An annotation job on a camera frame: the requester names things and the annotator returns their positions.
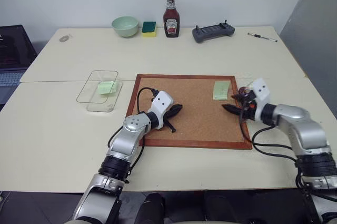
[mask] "clear plastic container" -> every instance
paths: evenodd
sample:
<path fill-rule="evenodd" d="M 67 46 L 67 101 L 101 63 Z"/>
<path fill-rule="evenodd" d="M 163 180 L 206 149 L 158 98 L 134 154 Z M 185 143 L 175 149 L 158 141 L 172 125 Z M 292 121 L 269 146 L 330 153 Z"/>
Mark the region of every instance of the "clear plastic container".
<path fill-rule="evenodd" d="M 78 103 L 87 103 L 91 112 L 111 112 L 114 110 L 122 88 L 117 71 L 94 70 L 77 96 Z"/>

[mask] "laptop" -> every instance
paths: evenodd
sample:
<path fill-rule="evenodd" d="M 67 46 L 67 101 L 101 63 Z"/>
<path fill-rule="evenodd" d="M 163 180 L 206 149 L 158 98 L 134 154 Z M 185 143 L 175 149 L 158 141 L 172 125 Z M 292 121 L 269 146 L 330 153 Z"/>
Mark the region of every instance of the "laptop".
<path fill-rule="evenodd" d="M 22 25 L 0 26 L 0 109 L 36 57 Z"/>

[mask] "ketchup bottle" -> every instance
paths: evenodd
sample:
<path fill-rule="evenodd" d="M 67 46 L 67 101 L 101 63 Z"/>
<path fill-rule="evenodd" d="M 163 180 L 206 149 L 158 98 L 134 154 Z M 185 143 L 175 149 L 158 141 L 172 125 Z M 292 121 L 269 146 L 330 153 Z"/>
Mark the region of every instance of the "ketchup bottle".
<path fill-rule="evenodd" d="M 164 13 L 164 29 L 166 37 L 176 38 L 179 36 L 180 17 L 175 8 L 174 0 L 167 0 Z"/>

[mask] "laptop screen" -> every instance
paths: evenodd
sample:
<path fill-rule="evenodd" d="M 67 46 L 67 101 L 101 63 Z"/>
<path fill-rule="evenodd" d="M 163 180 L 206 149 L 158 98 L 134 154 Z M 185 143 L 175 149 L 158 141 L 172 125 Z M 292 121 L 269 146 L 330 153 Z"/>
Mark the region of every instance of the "laptop screen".
<path fill-rule="evenodd" d="M 0 26 L 0 70 L 27 68 L 36 56 L 22 25 Z"/>

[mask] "light green bowl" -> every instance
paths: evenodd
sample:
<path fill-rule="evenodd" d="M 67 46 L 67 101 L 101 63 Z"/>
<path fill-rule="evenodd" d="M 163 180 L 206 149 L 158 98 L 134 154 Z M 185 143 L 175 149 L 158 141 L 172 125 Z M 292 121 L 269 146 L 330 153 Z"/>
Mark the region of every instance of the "light green bowl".
<path fill-rule="evenodd" d="M 123 16 L 116 18 L 111 26 L 119 36 L 130 37 L 138 31 L 138 20 L 134 17 Z"/>

